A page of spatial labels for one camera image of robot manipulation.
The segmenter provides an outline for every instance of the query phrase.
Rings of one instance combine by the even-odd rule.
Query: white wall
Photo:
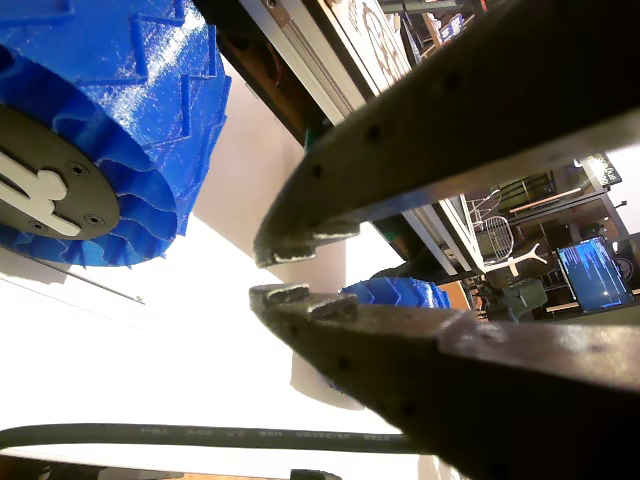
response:
[[[607,152],[611,163],[622,177],[622,182],[613,185],[609,197],[614,205],[623,200],[627,206],[618,208],[630,234],[640,232],[640,145],[620,148]]]

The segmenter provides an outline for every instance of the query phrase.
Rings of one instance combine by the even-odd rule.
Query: bolt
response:
[[[85,167],[84,165],[80,165],[79,163],[69,162],[67,166],[71,170],[71,173],[73,173],[76,177],[81,177],[83,175],[89,174],[89,170],[87,169],[87,167]]]
[[[33,228],[38,233],[44,233],[49,230],[49,227],[41,224],[40,222],[29,222],[29,225],[31,225],[31,228]]]
[[[93,213],[87,213],[84,216],[84,219],[87,223],[93,225],[94,227],[99,227],[101,225],[104,225],[104,220],[99,216],[94,215]]]

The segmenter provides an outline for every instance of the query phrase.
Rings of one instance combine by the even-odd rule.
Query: screw hole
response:
[[[370,142],[377,142],[378,140],[380,140],[381,133],[382,132],[380,131],[380,127],[378,125],[371,125],[367,130],[367,140]]]
[[[93,225],[94,227],[104,225],[104,220],[98,217],[97,215],[87,214],[84,216],[84,219],[87,223]]]
[[[405,417],[415,417],[416,416],[416,407],[413,403],[403,403],[400,406],[400,411]]]
[[[351,361],[347,357],[338,357],[338,369],[342,371],[351,369]]]
[[[444,77],[444,89],[447,92],[455,92],[462,86],[462,74],[460,72],[451,72]]]
[[[323,174],[324,174],[324,169],[322,168],[322,165],[314,165],[313,168],[311,169],[311,175],[313,175],[316,178],[322,178]]]
[[[494,463],[493,465],[491,465],[489,467],[489,472],[491,476],[496,480],[506,480],[507,478],[509,478],[507,468],[500,463]]]

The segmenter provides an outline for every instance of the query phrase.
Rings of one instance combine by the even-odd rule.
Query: poster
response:
[[[376,0],[332,0],[327,4],[381,92],[409,73],[411,66],[402,43]]]

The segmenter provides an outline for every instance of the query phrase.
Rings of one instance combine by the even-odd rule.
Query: sign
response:
[[[327,4],[360,58],[366,70],[363,74],[368,73],[380,92],[409,73],[411,65],[402,41],[377,0],[341,0]]]
[[[603,187],[610,187],[622,182],[620,174],[604,153],[597,153],[587,157],[587,162],[589,162],[593,174]]]
[[[440,40],[442,40],[442,43],[448,42],[453,37],[460,35],[463,27],[464,18],[461,13],[458,13],[449,21],[446,27],[440,30]]]

